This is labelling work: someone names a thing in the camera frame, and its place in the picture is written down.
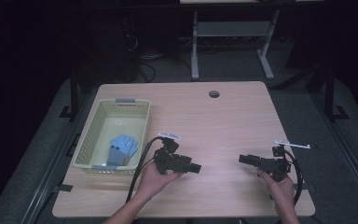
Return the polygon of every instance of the dark background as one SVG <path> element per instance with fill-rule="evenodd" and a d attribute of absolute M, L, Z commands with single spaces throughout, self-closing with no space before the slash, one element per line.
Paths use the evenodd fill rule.
<path fill-rule="evenodd" d="M 0 194 L 55 93 L 72 73 L 78 74 L 83 91 L 136 77 L 136 60 L 125 48 L 128 27 L 123 26 L 122 15 L 69 10 L 79 5 L 77 1 L 0 1 Z M 163 43 L 190 36 L 191 17 L 188 12 L 139 13 L 132 32 L 150 45 Z M 331 64 L 358 103 L 358 1 L 309 14 L 283 11 L 274 37 L 282 36 L 296 38 L 288 66 L 307 69 L 319 61 Z M 82 69 L 85 63 L 94 69 Z"/>

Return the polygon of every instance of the yellow plastic basket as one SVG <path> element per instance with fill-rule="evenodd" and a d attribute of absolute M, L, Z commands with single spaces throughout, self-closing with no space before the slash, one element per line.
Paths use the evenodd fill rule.
<path fill-rule="evenodd" d="M 78 143 L 74 166 L 88 173 L 133 174 L 146 144 L 150 101 L 138 99 L 101 100 L 85 127 L 84 138 Z M 106 166 L 110 140 L 120 134 L 130 135 L 138 142 L 138 149 L 125 166 Z"/>

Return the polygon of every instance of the gray carpet floor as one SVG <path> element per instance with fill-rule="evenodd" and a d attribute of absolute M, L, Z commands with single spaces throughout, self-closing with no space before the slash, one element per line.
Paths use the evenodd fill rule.
<path fill-rule="evenodd" d="M 264 76 L 255 50 L 260 43 L 238 42 L 214 54 L 200 54 L 200 80 L 250 81 L 258 80 L 267 86 L 274 86 L 294 76 L 299 70 L 286 69 L 285 64 L 293 43 L 291 41 L 271 43 L 268 60 L 275 79 Z M 149 63 L 156 69 L 153 82 L 188 82 L 190 54 L 180 55 L 182 61 L 161 59 Z M 147 76 L 152 73 L 143 67 Z M 270 91 L 282 126 L 289 141 L 310 144 L 312 150 L 294 148 L 306 183 L 316 207 L 312 217 L 301 217 L 301 223 L 358 223 L 358 182 L 350 163 L 345 157 L 341 144 L 333 130 L 337 129 L 352 149 L 358 161 L 358 106 L 351 92 L 338 80 L 335 89 L 335 105 L 341 105 L 350 119 L 329 122 L 320 104 L 323 104 L 324 89 L 316 94 L 306 91 L 309 78 L 303 78 L 281 91 Z M 135 82 L 144 82 L 138 77 Z M 80 112 L 76 119 L 60 118 L 62 109 L 70 104 L 69 80 L 62 84 L 45 120 L 40 125 L 34 140 L 29 145 L 16 172 L 10 179 L 0 198 L 0 223 L 101 223 L 105 217 L 57 218 L 51 214 L 57 197 L 57 188 L 63 179 L 71 158 L 66 151 L 73 139 L 82 132 L 85 119 L 90 111 L 92 93 L 80 93 Z M 37 197 L 41 182 L 48 177 L 48 187 L 42 197 Z M 34 200 L 41 198 L 37 209 L 30 209 Z M 276 223 L 277 218 L 243 218 L 247 223 Z M 142 219 L 141 223 L 186 223 L 186 219 Z M 240 223 L 238 218 L 198 218 L 194 224 Z"/>

